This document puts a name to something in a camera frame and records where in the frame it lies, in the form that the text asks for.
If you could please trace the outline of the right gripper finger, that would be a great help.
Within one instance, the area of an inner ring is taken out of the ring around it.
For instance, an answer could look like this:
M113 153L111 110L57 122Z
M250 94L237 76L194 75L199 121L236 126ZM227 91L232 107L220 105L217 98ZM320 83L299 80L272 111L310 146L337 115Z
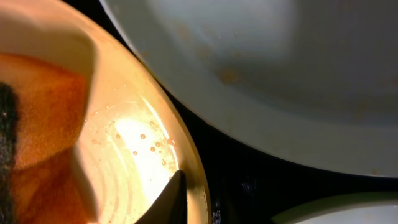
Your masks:
M187 224L187 181L185 173L174 173L161 194L135 224Z

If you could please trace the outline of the yellow plate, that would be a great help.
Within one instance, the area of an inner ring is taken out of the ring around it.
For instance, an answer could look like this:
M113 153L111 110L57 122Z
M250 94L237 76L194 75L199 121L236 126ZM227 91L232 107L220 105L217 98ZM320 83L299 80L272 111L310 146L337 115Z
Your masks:
M2 54L85 77L71 168L86 223L135 223L178 170L187 181L187 223L210 222L205 172L181 117L146 68L102 27L61 1L2 1Z

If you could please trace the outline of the green and orange sponge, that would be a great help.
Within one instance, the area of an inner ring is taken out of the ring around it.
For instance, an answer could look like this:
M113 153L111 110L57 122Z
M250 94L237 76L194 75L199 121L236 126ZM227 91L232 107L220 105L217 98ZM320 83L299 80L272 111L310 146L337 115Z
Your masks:
M86 223L72 175L86 80L50 63L1 55L1 222Z

